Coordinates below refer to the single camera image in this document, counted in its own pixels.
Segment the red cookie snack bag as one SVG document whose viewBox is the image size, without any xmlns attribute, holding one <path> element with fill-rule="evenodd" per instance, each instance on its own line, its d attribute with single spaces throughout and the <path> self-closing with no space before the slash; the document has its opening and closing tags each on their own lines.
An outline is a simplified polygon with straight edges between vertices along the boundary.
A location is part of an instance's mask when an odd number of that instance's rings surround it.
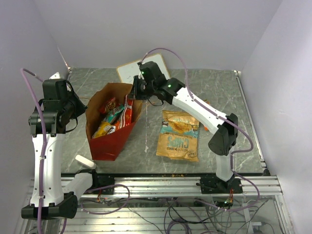
<svg viewBox="0 0 312 234">
<path fill-rule="evenodd" d="M 99 112 L 102 115 L 105 115 L 107 113 L 109 113 L 111 110 L 113 110 L 116 106 L 118 105 L 118 102 L 116 100 L 115 97 L 110 98 L 109 100 L 107 100 L 103 105 L 101 105 L 101 107 L 99 108 Z"/>
</svg>

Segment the red paper bag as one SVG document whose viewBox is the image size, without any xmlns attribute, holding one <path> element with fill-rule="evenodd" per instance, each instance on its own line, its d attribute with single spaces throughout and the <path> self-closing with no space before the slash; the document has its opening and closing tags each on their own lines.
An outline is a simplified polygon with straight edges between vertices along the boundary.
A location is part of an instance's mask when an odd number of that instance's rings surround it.
<svg viewBox="0 0 312 234">
<path fill-rule="evenodd" d="M 119 103 L 124 103 L 125 95 L 129 94 L 131 89 L 132 85 L 128 83 L 107 83 L 100 91 L 96 92 L 91 97 L 85 115 L 86 136 L 92 160 L 114 161 L 124 148 L 132 129 L 141 115 L 141 100 L 135 100 L 133 103 L 130 125 L 98 138 L 93 138 L 93 134 L 104 119 L 104 115 L 99 111 L 100 107 L 111 98 L 116 98 Z"/>
</svg>

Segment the tan kettle chips bag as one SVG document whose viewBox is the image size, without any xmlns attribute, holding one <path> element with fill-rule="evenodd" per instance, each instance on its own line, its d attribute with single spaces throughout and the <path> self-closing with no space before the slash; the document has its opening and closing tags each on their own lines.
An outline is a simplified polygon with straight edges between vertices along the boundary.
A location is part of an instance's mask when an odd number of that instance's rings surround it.
<svg viewBox="0 0 312 234">
<path fill-rule="evenodd" d="M 199 121 L 186 112 L 162 111 L 156 155 L 198 162 Z"/>
</svg>

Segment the red Doritos bag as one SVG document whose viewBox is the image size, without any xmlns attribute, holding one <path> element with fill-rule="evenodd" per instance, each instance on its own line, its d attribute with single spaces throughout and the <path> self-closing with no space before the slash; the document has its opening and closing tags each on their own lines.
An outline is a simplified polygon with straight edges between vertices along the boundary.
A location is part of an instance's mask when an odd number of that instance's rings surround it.
<svg viewBox="0 0 312 234">
<path fill-rule="evenodd" d="M 126 95 L 124 99 L 124 109 L 118 121 L 115 123 L 117 130 L 124 128 L 132 123 L 133 103 L 134 100 L 130 98 L 129 95 Z"/>
</svg>

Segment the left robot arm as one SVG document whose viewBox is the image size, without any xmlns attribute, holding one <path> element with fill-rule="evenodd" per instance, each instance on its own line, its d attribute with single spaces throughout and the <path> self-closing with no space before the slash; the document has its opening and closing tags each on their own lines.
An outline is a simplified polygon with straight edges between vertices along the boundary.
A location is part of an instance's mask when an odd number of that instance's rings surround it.
<svg viewBox="0 0 312 234">
<path fill-rule="evenodd" d="M 61 184 L 61 151 L 68 133 L 66 125 L 84 114 L 86 106 L 65 79 L 47 79 L 42 88 L 44 97 L 28 120 L 35 150 L 35 180 L 30 204 L 22 208 L 21 217 L 72 219 L 80 197 L 99 189 L 94 169 L 77 171 L 67 186 Z"/>
</svg>

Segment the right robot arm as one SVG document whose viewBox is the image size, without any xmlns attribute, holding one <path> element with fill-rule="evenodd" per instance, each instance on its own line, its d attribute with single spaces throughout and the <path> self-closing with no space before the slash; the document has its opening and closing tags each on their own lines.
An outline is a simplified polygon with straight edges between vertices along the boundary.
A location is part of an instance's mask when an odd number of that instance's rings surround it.
<svg viewBox="0 0 312 234">
<path fill-rule="evenodd" d="M 176 78 L 166 79 L 159 66 L 149 61 L 138 62 L 139 75 L 134 76 L 130 98 L 148 100 L 156 96 L 162 103 L 176 106 L 205 125 L 213 134 L 208 143 L 209 149 L 216 155 L 215 187 L 225 193 L 234 181 L 233 160 L 238 136 L 238 118 L 235 114 L 226 115 L 199 99 L 186 85 Z"/>
</svg>

